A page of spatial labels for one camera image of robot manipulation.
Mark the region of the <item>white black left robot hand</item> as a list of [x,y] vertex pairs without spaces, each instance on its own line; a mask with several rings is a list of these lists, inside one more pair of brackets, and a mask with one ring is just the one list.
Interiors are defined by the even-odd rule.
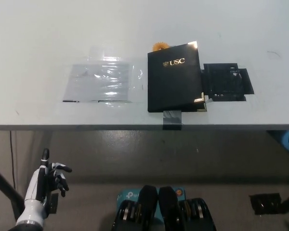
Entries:
[[62,197],[66,196],[69,186],[64,172],[72,169],[58,162],[49,162],[50,151],[43,150],[40,166],[34,171],[24,199],[24,211],[16,221],[13,231],[42,231],[45,219],[57,207],[59,190]]

